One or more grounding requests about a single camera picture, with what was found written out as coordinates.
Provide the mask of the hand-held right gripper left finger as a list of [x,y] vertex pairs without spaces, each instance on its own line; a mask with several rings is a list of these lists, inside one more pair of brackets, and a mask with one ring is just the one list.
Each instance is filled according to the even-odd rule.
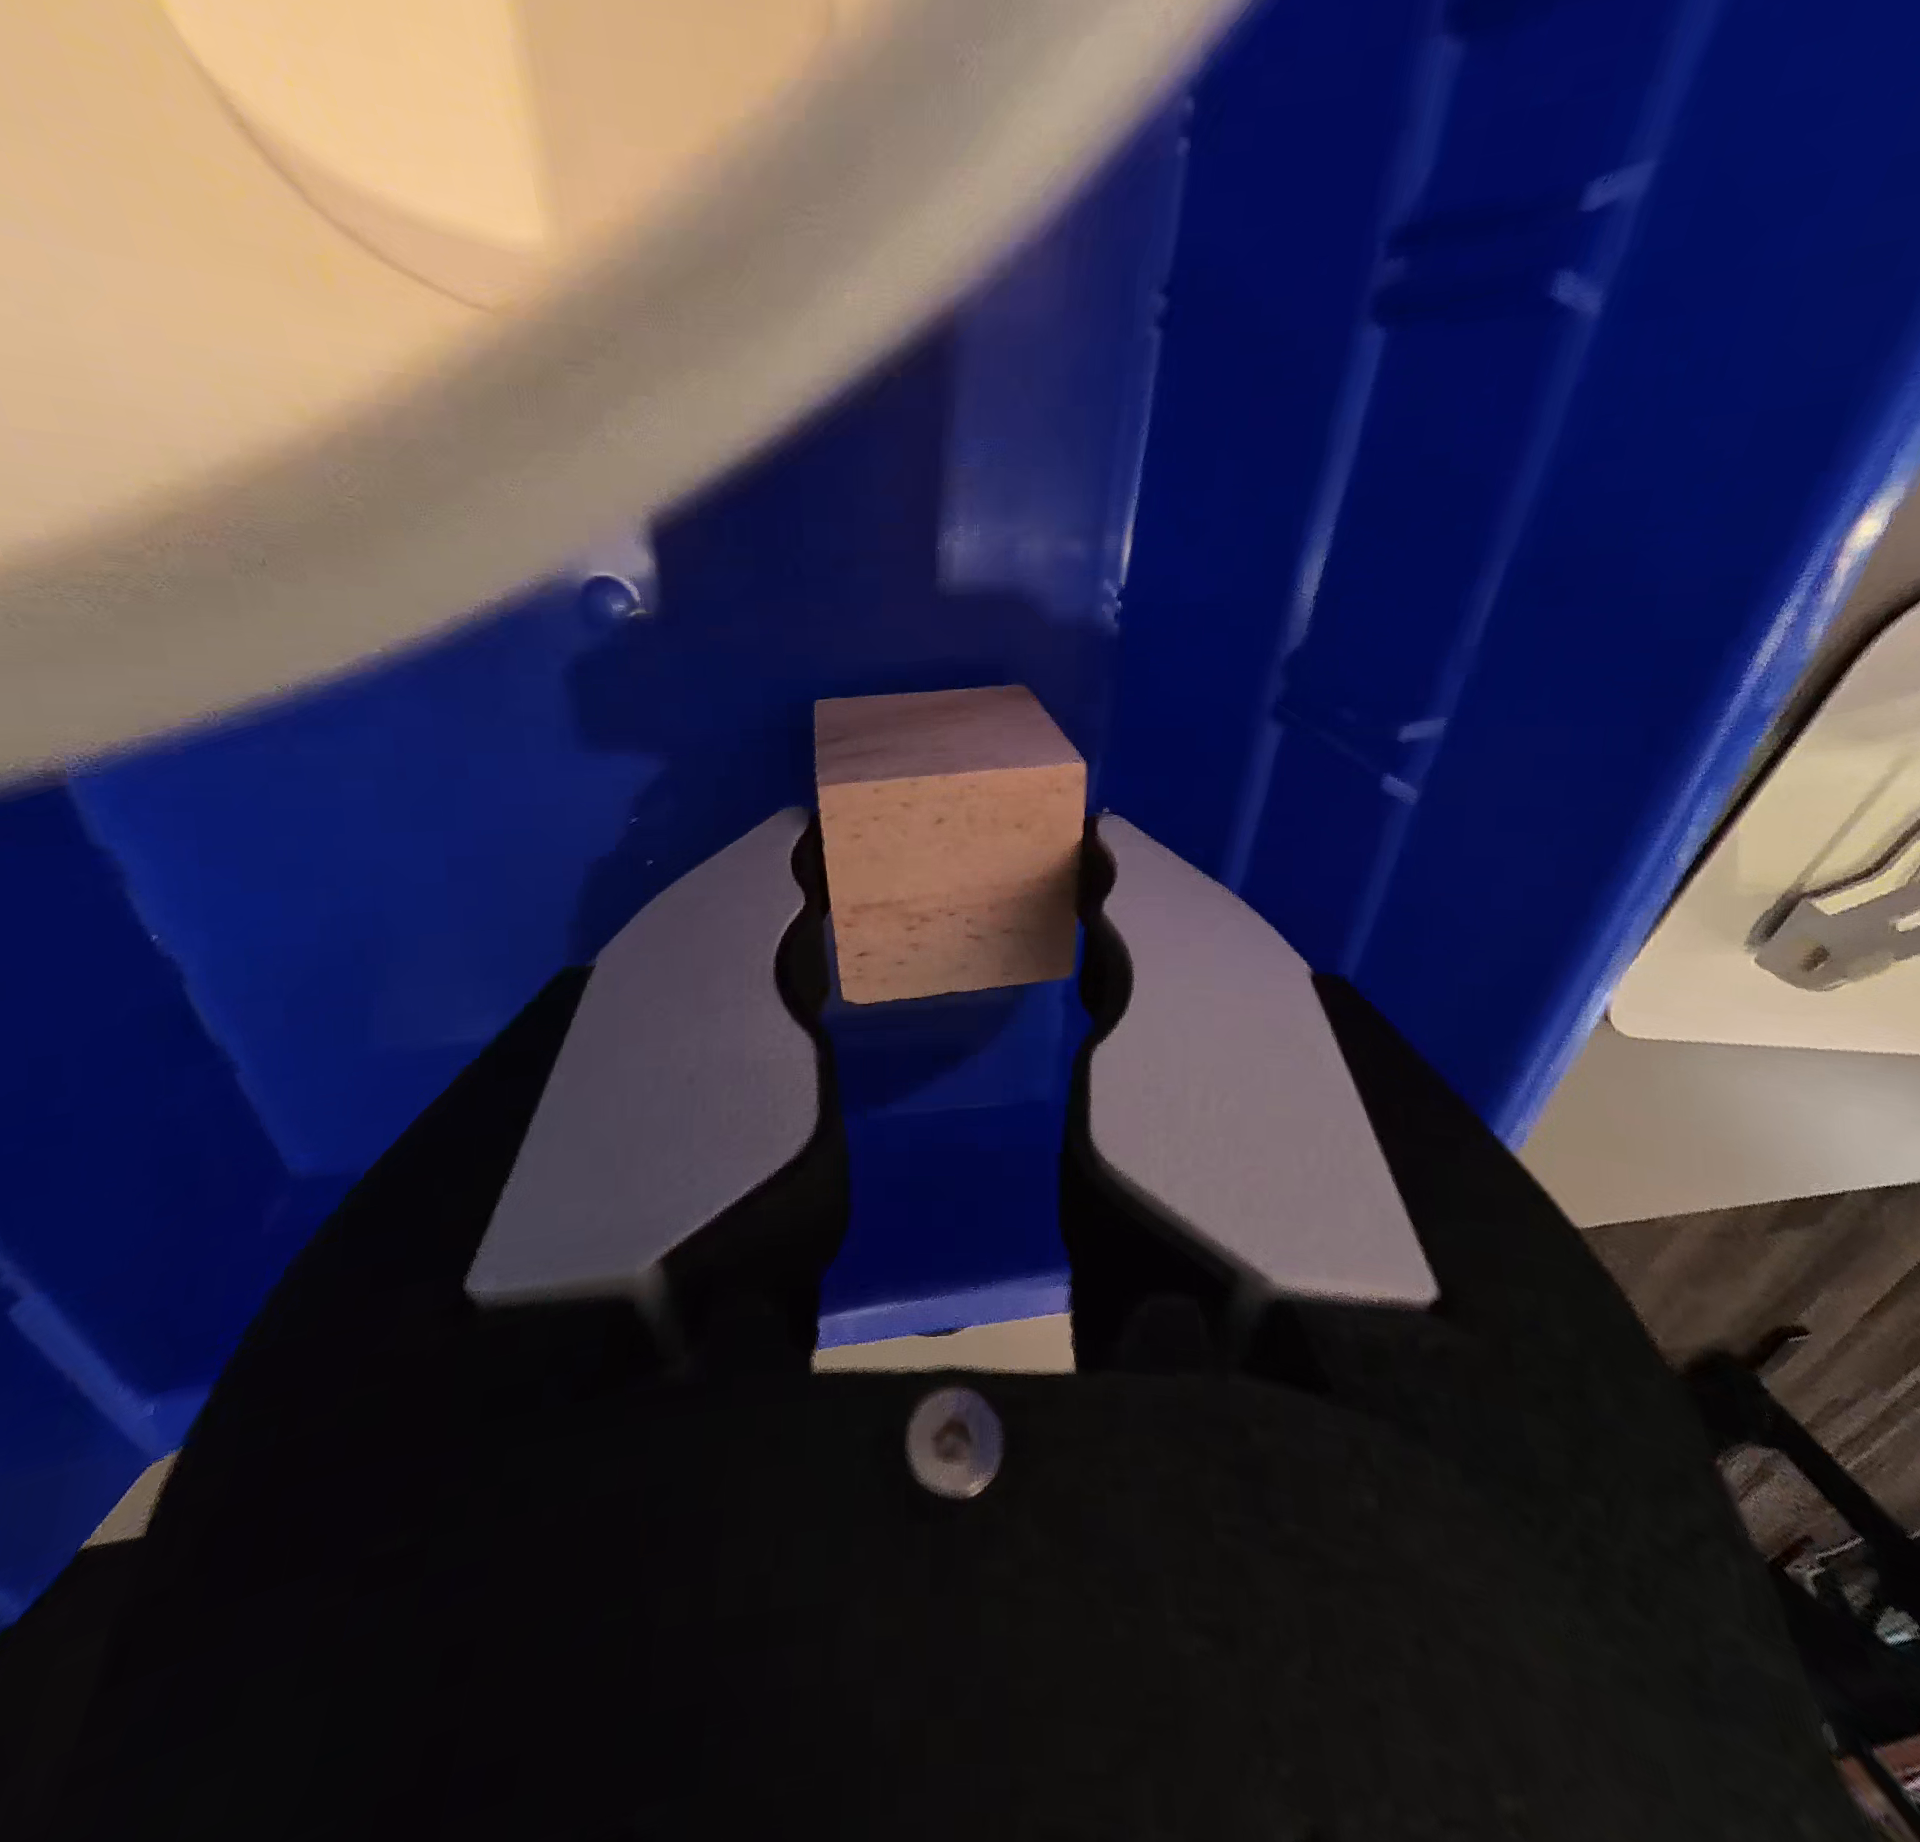
[[665,1357],[731,1308],[810,1357],[845,1237],[822,835],[788,808],[597,953],[472,1258],[480,1308],[633,1308]]

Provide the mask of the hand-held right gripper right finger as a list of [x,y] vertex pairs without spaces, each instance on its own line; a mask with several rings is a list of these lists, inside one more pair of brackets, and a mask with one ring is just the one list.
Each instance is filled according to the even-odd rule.
[[1089,1030],[1063,1127],[1072,1340],[1189,1299],[1216,1345],[1276,1308],[1427,1311],[1440,1284],[1309,964],[1118,812],[1078,872]]

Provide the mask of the wooden cube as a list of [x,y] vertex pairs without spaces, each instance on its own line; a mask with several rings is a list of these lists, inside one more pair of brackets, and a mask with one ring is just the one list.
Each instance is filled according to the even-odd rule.
[[847,1003],[1068,978],[1089,762],[1028,688],[816,702],[812,775]]

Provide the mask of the blue plastic bin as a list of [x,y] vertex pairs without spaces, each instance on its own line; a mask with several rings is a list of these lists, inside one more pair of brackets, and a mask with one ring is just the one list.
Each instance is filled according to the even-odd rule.
[[675,507],[2,775],[2,1626],[548,978],[812,703],[1023,682],[1583,1216],[1914,1119],[1609,1008],[1909,606],[1918,0],[1257,0],[968,294]]

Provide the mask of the white paper cup green band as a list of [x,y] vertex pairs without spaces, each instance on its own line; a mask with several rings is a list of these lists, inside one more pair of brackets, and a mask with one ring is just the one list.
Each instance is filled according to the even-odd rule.
[[1257,0],[2,0],[2,775],[723,478]]

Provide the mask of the instruction sheet on wooden stand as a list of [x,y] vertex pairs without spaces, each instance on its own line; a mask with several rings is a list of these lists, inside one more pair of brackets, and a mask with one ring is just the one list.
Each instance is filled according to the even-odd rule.
[[1918,610],[1754,779],[1624,971],[1627,1037],[1918,1053]]

